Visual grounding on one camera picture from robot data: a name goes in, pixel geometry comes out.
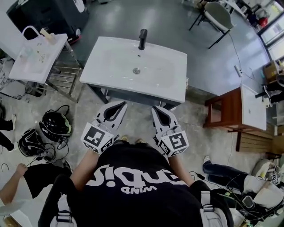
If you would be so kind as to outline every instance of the gray floor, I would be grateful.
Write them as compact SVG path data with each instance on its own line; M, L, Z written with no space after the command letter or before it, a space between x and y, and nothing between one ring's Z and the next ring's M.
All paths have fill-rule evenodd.
M237 63L237 59L229 37L212 50L207 50L219 34L206 23L194 27L189 32L187 29L196 13L193 12L188 17L188 12L191 11L185 9L177 0L115 0L106 5L92 4L90 20L83 31L83 38L74 46L75 51L81 60L86 60L99 35L138 39L140 29L147 28L148 42L188 54L190 86L215 94L232 89L240 82L234 80L237 74L233 75L233 65ZM238 33L237 29L250 30L248 26L237 26L233 34ZM244 65L252 67L249 63L245 64L251 61L255 69L257 64L265 61L266 56L262 53L259 40L255 36L238 34L236 37L236 45L243 57L241 61ZM72 167L76 167L86 152L80 141L82 131L102 106L87 86L83 87L78 104L52 92L47 92L46 96L40 98L31 97L29 103L5 96L2 99L7 109L7 119L12 113L17 114L16 131L4 132L12 141L19 140L29 128L39 128L38 122L49 109L55 110L61 105L70 105L68 118L73 133L69 141L70 153L67 159ZM233 167L250 172L255 162L263 155L235 152L236 135L220 129L202 128L207 108L189 101L192 98L188 95L186 99L186 102L174 111L189 140L189 148L181 155L186 168L189 171L202 172L203 158L210 155L215 163L229 163ZM128 102L127 113L119 128L120 135L128 134L131 142L141 137L156 147L152 139L154 132L150 107ZM66 148L58 151L57 158L63 157L66 152ZM10 168L20 162L28 164L30 161L31 159L22 156L19 151L9 153L3 149L0 155L0 164L5 162Z
M260 68L268 62L268 56L246 21L236 12L232 14L236 26L230 32L246 75L241 79L234 69L239 66L230 36L216 46L221 33L208 22L189 27L196 19L196 9L181 4L181 0L114 0L108 4L92 3L90 18L82 32L82 39L74 50L82 61L89 54L99 36L138 40L140 30L148 30L147 42L169 47L187 54L189 85L215 95L221 95L244 84L260 91Z
M71 110L67 117L71 121L73 132L69 141L70 152L66 159L70 161L73 168L77 166L87 150L80 140L82 131L86 123L92 121L96 112L102 106L101 101L96 99L87 86L83 87L78 104L53 92L48 92L40 98L31 97L29 103L6 96L3 96L2 99L2 104L7 109L6 119L9 120L12 113L17 114L16 130L14 132L3 131L11 141L19 140L21 135L29 128L36 127L40 132L38 122L49 109L55 110L61 105L70 105ZM261 154L257 153L235 152L236 135L233 133L231 135L220 129L202 128L207 115L207 108L202 105L186 100L184 104L177 107L174 114L182 129L186 131L189 140L189 148L181 155L189 171L202 173L202 162L205 155L210 155L213 162L219 164L227 165L229 160L229 165L246 172L250 172L255 162L262 157ZM157 148L152 139L155 130L151 118L150 106L128 102L128 110L119 128L119 134L128 134L132 143L138 138L143 138ZM46 142L50 142L44 136L42 137ZM66 153L67 148L58 151L57 159L63 157ZM0 155L0 164L7 163L10 169L21 162L28 164L31 160L32 158L25 158L19 151L9 153L5 148Z

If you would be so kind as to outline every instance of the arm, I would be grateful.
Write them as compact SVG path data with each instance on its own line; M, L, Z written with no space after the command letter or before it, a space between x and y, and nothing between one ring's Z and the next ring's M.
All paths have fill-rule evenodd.
M88 150L80 164L73 171L70 179L73 181L77 190L83 190L86 183L91 179L97 166L98 159L99 154L92 150Z
M27 170L28 169L26 165L22 163L19 164L17 170L15 171L11 179L4 185L4 187L0 191L0 198L5 205L13 201L20 178L25 174Z
M194 179L191 177L189 172L184 168L178 155L169 157L168 159L170 167L173 169L177 177L183 180L188 186L192 185L194 183Z

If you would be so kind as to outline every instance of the power strip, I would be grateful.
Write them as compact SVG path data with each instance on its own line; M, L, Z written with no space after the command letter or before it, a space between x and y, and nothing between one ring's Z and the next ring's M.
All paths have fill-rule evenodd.
M239 77L243 77L243 75L242 75L243 71L237 65L235 65L234 67L235 67L235 70L237 71Z

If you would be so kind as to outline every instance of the white sink countertop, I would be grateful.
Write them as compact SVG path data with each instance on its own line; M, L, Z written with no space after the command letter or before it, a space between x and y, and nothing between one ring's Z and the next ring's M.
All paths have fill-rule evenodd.
M146 42L99 37L80 82L185 101L187 54Z
M23 58L20 57L26 54L25 47L23 47L13 65L9 78L45 83L54 62L62 51L68 37L66 34L60 34L55 35L55 38L57 41L56 44L47 46L39 46L39 43L42 43L42 39L39 36L29 40L25 45L32 47L33 54L28 57L27 60L23 60ZM37 50L40 50L41 56L44 56L43 62L39 61L41 57L36 53Z

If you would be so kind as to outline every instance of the sink basin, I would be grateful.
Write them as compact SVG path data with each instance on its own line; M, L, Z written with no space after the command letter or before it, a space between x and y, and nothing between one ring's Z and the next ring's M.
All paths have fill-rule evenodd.
M27 41L13 65L9 78L45 83L54 61L64 47L67 35L55 35L55 38L55 45L49 45L43 36Z
M184 102L187 54L139 41L99 37L80 81Z

